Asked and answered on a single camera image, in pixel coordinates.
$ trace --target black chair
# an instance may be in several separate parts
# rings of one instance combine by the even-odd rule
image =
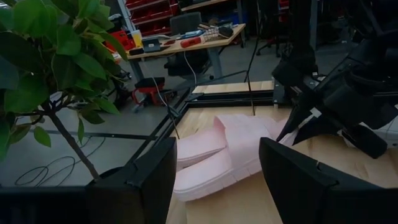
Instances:
[[[172,35],[195,31],[198,29],[200,23],[200,12],[191,12],[175,16],[170,19]],[[185,56],[196,74],[201,74],[203,72],[209,60],[206,49],[191,50],[185,52]],[[169,76],[180,76],[186,79],[193,78],[192,71],[185,60],[184,52],[179,52],[168,57],[164,68],[168,70]]]
[[[286,35],[282,35],[281,24],[279,22],[279,17],[284,13],[279,13],[279,1],[278,0],[259,0],[258,1],[259,9],[261,12],[260,15],[260,24],[262,27],[260,30],[261,37],[263,39],[267,39],[267,44],[260,47],[257,50],[256,55],[261,55],[261,50],[268,47],[271,48],[273,44],[276,45],[276,57],[280,57],[279,47],[281,41],[286,41],[289,38],[288,33]]]

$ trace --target robotic arm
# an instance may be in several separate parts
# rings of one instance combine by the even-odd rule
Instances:
[[[319,134],[340,134],[373,158],[383,155],[387,149],[384,135],[373,130],[398,116],[394,106],[398,98],[391,94],[398,90],[398,3],[342,2],[362,41],[315,88],[304,82],[317,72],[315,53],[309,36],[300,38],[309,34],[309,28],[303,27],[309,25],[310,0],[291,4],[292,48],[272,75],[285,86],[294,108],[278,140],[299,128],[295,143]]]

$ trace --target table leg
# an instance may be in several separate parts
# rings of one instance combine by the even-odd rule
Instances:
[[[133,60],[129,60],[129,62],[130,62],[132,71],[134,72],[134,75],[136,76],[137,82],[144,79],[144,75],[142,74],[141,67],[138,64],[138,60],[133,59]]]
[[[242,10],[242,1],[241,0],[236,0],[236,6],[238,8],[238,19],[239,19],[239,23],[242,24],[243,23],[243,10]],[[241,47],[245,47],[246,46],[246,37],[245,37],[246,33],[244,31],[244,29],[241,32],[241,38],[242,38],[242,44]]]
[[[310,45],[317,50],[318,0],[311,1]]]
[[[220,55],[218,54],[218,48],[212,47],[207,49],[211,65],[213,66],[214,77],[219,78],[223,76],[223,71],[221,69]]]

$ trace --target potted plant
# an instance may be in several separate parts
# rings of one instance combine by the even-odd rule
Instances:
[[[51,147],[50,136],[40,127],[49,118],[67,140],[94,180],[100,178],[74,137],[57,117],[63,108],[76,111],[78,140],[84,135],[83,119],[91,124],[104,120],[104,110],[118,114],[104,96],[115,75],[120,73],[109,42],[127,60],[122,45],[106,30],[109,10],[101,0],[3,0],[9,8],[0,9],[0,158],[11,144],[33,129],[35,139]],[[50,96],[62,92],[59,98]],[[76,101],[87,104],[72,108]],[[18,118],[30,116],[30,123]]]

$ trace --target red tool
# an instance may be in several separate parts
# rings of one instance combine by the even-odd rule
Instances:
[[[200,44],[200,43],[201,43],[201,38],[200,37],[192,37],[192,38],[189,38],[187,40],[181,41],[180,44],[181,44],[182,48],[187,48],[187,47],[193,46],[195,44]]]

